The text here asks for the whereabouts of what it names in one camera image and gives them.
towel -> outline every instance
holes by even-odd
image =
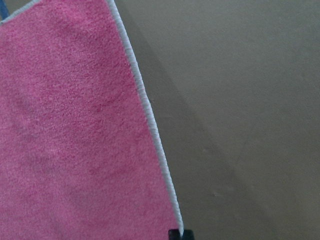
[[[183,229],[112,0],[34,0],[0,24],[0,239],[164,240]]]

black clip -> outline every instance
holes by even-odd
[[[170,229],[168,232],[169,240],[195,240],[194,232],[192,230],[185,229],[183,236],[180,236],[179,229]]]

fuzzy pink texture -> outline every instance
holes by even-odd
[[[0,239],[165,240],[177,228],[104,0],[0,26]]]

pink towel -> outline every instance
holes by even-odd
[[[117,14],[111,0],[40,0],[0,25],[1,240],[165,240],[182,227]]]

